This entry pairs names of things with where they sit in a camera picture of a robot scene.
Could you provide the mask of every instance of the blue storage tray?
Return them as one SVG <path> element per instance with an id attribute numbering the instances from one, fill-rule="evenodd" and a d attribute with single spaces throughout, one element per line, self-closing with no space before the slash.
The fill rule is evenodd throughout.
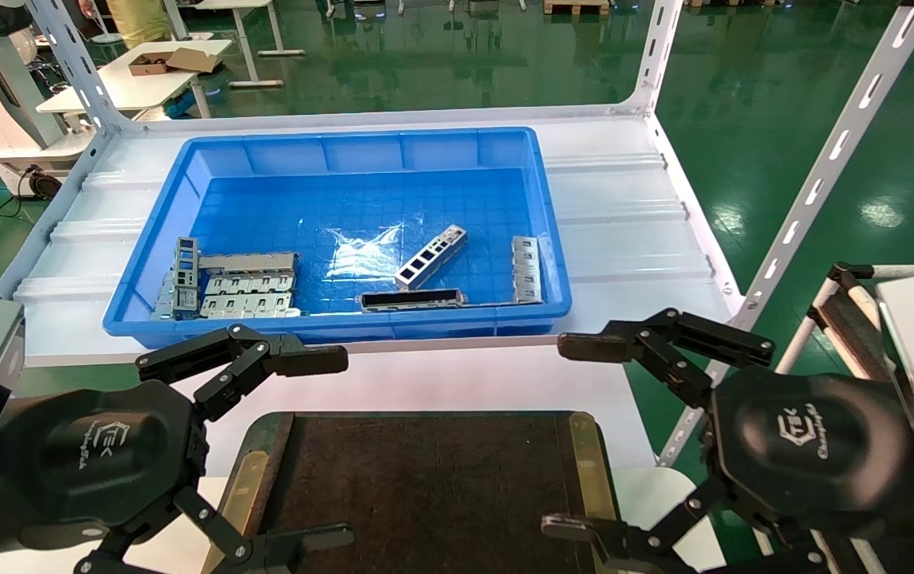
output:
<path id="1" fill-rule="evenodd" d="M 459 288 L 460 309 L 362 313 L 362 293 L 449 225 L 467 244 L 421 289 Z M 538 237 L 543 304 L 513 299 L 511 240 Z M 294 306 L 308 316 L 150 320 L 179 236 L 202 255 L 301 255 Z M 544 334 L 570 289 L 538 141 L 530 128 L 188 140 L 174 161 L 103 327 L 161 348 L 233 323 L 309 343 Z"/>

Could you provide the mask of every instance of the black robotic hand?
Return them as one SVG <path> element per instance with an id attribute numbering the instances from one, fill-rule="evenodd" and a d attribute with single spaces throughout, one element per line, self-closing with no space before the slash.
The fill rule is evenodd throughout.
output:
<path id="1" fill-rule="evenodd" d="M 596 335 L 567 333 L 571 360 L 636 360 L 690 407 L 709 415 L 709 478 L 651 530 L 549 515 L 550 537 L 588 541 L 611 568 L 694 572 L 673 552 L 710 509 L 725 505 L 773 534 L 784 552 L 715 572 L 826 572 L 808 531 L 827 537 L 914 541 L 914 432 L 891 382 L 849 375 L 778 375 L 773 342 L 665 309 L 640 322 L 613 320 Z M 739 368 L 713 389 L 675 348 Z"/>
<path id="2" fill-rule="evenodd" d="M 144 574 L 122 562 L 181 513 L 223 551 L 217 574 L 289 574 L 306 551 L 347 545 L 345 524 L 243 538 L 198 494 L 205 421 L 217 421 L 269 375 L 347 370 L 341 346 L 305 348 L 293 335 L 243 326 L 150 352 L 141 384 L 13 399 L 0 418 L 0 552 L 68 548 L 102 538 L 79 574 Z M 170 384 L 225 366 L 191 401 Z"/>

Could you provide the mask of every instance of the wooden pallet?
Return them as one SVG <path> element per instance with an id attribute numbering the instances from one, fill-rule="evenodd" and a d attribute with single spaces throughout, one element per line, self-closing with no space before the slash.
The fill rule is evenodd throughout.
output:
<path id="1" fill-rule="evenodd" d="M 555 6 L 570 6 L 570 13 L 574 15 L 581 14 L 582 6 L 595 6 L 599 8 L 599 14 L 609 14 L 609 0 L 552 0 L 542 5 L 544 14 L 552 14 Z"/>

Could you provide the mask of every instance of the green epoxy floor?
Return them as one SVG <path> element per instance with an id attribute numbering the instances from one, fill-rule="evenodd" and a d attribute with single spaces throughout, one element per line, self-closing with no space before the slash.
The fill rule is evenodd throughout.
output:
<path id="1" fill-rule="evenodd" d="M 790 8 L 689 8 L 680 16 L 657 114 L 742 285 L 773 241 L 894 4 L 796 0 Z M 286 44 L 308 55 L 258 59 L 261 79 L 281 77 L 286 87 L 224 88 L 213 98 L 216 116 L 620 101 L 635 83 L 648 25 L 646 7 L 625 2 L 610 18 L 571 18 L 544 16 L 538 0 L 523 13 L 513 0 L 480 2 L 474 14 L 465 0 L 453 15 L 441 0 L 412 0 L 402 18 L 391 2 L 388 10 L 358 10 L 363 21 L 339 6 L 332 22 L 321 16 L 322 3 L 276 6 Z M 227 16 L 188 19 L 188 28 L 234 36 Z M 274 46 L 264 11 L 250 14 L 246 28 L 254 50 Z M 245 79 L 237 45 L 225 62 L 210 87 Z M 41 208 L 28 211 L 34 218 Z M 0 273 L 30 229 L 27 221 L 0 218 Z M 756 330 L 784 345 L 837 259 L 914 262 L 914 54 Z M 841 368 L 818 338 L 795 371 Z M 680 403 L 636 368 L 628 373 L 658 450 Z M 37 368 L 24 377 L 37 392 L 135 380 L 128 366 Z M 696 447 L 680 469 L 701 479 Z M 728 558 L 750 552 L 748 530 L 737 520 L 719 516 L 716 525 Z"/>

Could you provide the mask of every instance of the table leg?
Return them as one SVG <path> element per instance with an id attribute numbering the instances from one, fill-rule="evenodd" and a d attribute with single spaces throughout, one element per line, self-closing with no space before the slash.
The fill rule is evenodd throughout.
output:
<path id="1" fill-rule="evenodd" d="M 212 117 L 212 112 L 209 110 L 209 100 L 205 99 L 205 88 L 202 87 L 199 77 L 192 77 L 190 85 L 191 93 L 195 94 L 195 105 L 199 106 L 199 115 L 204 119 Z"/>
<path id="2" fill-rule="evenodd" d="M 275 50 L 259 50 L 260 56 L 303 56 L 304 50 L 283 49 L 283 39 L 279 36 L 279 21 L 276 19 L 276 9 L 269 3 L 269 23 L 272 25 L 272 39 L 276 42 Z"/>
<path id="3" fill-rule="evenodd" d="M 234 8 L 234 23 L 238 26 L 238 39 L 241 40 L 241 51 L 245 54 L 245 65 L 248 66 L 248 81 L 231 81 L 232 88 L 278 88 L 283 85 L 283 80 L 259 80 L 259 73 L 255 70 L 255 59 L 252 57 L 252 47 L 248 43 L 245 33 L 245 22 L 241 19 L 241 10 Z"/>
<path id="4" fill-rule="evenodd" d="M 184 18 L 180 17 L 180 11 L 177 10 L 176 0 L 163 0 L 163 6 L 166 7 L 166 19 L 170 22 L 170 35 L 173 40 L 183 42 L 191 40 L 187 36 L 187 26 L 184 25 Z"/>

